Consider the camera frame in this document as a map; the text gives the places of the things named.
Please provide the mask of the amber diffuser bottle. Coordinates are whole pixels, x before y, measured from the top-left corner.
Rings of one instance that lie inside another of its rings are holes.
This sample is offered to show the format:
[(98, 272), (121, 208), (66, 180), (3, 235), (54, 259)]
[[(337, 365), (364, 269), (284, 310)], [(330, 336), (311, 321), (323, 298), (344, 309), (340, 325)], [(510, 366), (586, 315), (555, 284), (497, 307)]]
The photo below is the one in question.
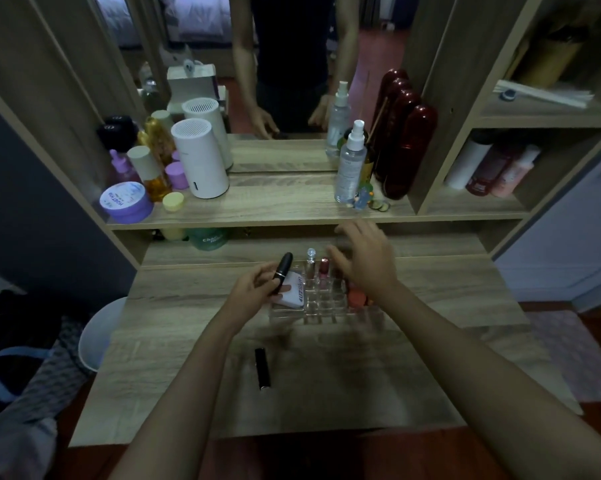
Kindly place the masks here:
[(366, 141), (366, 149), (366, 158), (363, 162), (360, 171), (359, 187), (364, 187), (370, 183), (371, 176), (373, 175), (373, 170), (376, 164), (377, 154), (375, 149), (375, 142), (371, 137)]

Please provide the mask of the black rounded lipstick tube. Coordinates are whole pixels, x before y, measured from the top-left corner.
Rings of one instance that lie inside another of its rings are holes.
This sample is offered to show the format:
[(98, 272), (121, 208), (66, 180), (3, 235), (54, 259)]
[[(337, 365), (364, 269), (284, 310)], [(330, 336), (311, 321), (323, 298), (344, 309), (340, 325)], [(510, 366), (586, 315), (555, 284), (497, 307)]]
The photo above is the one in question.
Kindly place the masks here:
[(274, 272), (274, 279), (278, 280), (279, 283), (278, 286), (272, 291), (271, 296), (276, 295), (280, 292), (280, 289), (283, 286), (283, 283), (285, 281), (285, 278), (287, 277), (287, 274), (289, 273), (293, 261), (294, 254), (292, 252), (285, 253), (281, 258), (280, 263), (278, 264)]

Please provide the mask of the purple lidded cream jar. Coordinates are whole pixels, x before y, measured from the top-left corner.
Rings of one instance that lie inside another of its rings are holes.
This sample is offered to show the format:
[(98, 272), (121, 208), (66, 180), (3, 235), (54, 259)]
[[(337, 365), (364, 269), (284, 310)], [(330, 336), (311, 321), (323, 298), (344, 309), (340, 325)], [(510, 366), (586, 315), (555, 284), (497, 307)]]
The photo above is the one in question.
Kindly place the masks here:
[(147, 218), (154, 205), (146, 188), (138, 182), (122, 182), (106, 189), (100, 207), (119, 224), (136, 224)]

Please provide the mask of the clear acrylic makeup organizer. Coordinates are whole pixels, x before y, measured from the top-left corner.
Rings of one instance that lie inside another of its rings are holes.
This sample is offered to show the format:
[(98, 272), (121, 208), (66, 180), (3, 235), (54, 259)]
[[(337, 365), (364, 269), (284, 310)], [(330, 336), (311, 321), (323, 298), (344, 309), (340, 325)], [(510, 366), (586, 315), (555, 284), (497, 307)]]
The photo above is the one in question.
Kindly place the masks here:
[(305, 280), (305, 262), (296, 261), (290, 271), (302, 274), (305, 282), (304, 308), (293, 310), (273, 304), (268, 311), (270, 322), (274, 324), (350, 324), (369, 328), (382, 328), (385, 322), (384, 312), (368, 299), (368, 305), (362, 309), (349, 308), (346, 293), (350, 289), (348, 281), (340, 271), (330, 265), (330, 283), (327, 290), (319, 289), (319, 266), (316, 262), (314, 280)]

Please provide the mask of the dark red glossy case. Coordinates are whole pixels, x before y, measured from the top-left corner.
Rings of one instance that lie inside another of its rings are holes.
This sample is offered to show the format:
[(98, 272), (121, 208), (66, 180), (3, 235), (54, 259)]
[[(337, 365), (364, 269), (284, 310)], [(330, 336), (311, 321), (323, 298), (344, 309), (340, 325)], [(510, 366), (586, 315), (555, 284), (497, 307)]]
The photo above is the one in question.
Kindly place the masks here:
[(417, 92), (402, 89), (392, 102), (382, 130), (374, 175), (390, 200), (407, 195), (438, 124), (435, 108)]

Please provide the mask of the pink rug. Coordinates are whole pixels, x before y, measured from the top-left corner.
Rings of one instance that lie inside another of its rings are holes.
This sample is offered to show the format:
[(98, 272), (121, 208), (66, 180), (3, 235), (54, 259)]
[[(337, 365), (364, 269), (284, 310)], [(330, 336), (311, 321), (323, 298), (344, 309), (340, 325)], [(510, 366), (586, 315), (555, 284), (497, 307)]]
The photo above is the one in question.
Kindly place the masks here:
[(525, 315), (576, 400), (601, 403), (601, 346), (581, 318), (572, 310)]

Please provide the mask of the person's right hand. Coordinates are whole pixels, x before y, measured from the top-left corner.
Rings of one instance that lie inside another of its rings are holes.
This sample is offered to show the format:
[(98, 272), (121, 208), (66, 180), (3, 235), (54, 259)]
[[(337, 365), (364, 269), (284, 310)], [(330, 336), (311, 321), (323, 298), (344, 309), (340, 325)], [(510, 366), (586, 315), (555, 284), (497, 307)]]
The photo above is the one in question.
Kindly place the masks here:
[(337, 225), (335, 232), (344, 235), (350, 247), (345, 253), (336, 246), (328, 246), (330, 259), (366, 295), (382, 304), (409, 294), (398, 279), (392, 245), (376, 223), (350, 219)]

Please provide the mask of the purple dropper bottle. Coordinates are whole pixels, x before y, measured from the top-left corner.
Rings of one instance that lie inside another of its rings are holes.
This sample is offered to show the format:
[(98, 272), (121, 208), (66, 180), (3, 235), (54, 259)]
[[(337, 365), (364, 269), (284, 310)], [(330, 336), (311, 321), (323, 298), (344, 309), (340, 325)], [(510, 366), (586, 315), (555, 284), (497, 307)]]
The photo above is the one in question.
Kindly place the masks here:
[(133, 167), (126, 153), (109, 150), (111, 164), (115, 169), (116, 177), (120, 182), (142, 183), (136, 169)]

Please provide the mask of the vanity mirror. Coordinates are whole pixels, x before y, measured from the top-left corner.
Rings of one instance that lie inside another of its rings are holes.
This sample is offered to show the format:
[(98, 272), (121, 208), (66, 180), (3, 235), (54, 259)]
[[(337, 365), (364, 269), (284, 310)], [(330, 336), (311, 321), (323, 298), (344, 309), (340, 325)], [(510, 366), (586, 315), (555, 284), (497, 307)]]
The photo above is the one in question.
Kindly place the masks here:
[[(141, 49), (131, 0), (96, 0), (122, 49)], [(164, 64), (232, 51), (233, 79), (260, 139), (329, 133), (359, 63), (360, 0), (142, 0)]]

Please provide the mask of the pink bottle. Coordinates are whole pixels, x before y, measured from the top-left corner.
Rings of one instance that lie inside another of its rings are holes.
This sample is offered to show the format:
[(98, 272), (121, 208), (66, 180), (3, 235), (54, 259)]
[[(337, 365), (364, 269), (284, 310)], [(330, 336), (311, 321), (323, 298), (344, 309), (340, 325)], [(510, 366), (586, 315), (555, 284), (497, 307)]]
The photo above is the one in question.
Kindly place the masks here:
[(493, 185), (490, 195), (497, 198), (505, 198), (511, 194), (521, 183), (523, 178), (535, 166), (535, 161), (541, 153), (541, 148), (530, 144), (525, 151), (514, 160), (498, 177)]

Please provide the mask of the white bottle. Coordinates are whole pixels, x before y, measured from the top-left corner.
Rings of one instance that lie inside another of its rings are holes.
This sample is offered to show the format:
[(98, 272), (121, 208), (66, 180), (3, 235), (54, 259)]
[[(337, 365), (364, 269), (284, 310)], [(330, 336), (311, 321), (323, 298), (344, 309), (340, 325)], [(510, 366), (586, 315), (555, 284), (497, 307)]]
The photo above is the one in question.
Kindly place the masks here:
[(465, 188), (493, 144), (492, 136), (484, 134), (469, 136), (449, 169), (444, 184), (455, 190)]

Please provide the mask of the white cylindrical humidifier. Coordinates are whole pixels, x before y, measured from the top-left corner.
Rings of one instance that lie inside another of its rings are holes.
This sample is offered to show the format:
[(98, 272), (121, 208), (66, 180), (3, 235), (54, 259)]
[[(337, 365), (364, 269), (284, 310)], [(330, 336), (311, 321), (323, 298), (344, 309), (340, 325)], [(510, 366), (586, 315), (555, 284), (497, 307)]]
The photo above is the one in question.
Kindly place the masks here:
[(203, 200), (223, 195), (230, 181), (212, 124), (199, 118), (185, 119), (172, 126), (171, 135), (191, 193)]

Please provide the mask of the white round stool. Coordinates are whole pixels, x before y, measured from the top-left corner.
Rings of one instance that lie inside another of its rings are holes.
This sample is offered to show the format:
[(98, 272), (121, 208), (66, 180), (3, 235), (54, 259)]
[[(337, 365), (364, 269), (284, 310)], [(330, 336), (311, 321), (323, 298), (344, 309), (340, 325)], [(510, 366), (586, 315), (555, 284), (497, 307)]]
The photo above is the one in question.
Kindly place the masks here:
[(79, 339), (78, 353), (81, 363), (88, 370), (99, 370), (126, 302), (127, 297), (123, 297), (105, 305), (85, 325)]

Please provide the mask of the clear spray bottle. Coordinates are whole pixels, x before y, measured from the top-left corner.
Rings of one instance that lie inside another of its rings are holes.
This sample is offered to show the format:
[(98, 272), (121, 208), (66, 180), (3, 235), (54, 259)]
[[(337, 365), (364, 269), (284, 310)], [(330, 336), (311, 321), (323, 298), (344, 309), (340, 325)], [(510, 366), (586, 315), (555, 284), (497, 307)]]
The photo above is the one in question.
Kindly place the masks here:
[(363, 120), (355, 120), (341, 149), (334, 193), (338, 203), (353, 203), (358, 192), (360, 172), (367, 154), (364, 126)]

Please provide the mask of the green jar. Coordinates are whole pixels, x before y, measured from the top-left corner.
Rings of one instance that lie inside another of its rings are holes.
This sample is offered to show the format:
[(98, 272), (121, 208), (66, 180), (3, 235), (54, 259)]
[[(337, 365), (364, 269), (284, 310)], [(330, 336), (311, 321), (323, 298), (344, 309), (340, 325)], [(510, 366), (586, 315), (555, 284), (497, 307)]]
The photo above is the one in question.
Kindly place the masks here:
[(230, 238), (227, 228), (187, 228), (189, 242), (198, 250), (213, 251), (224, 246)]

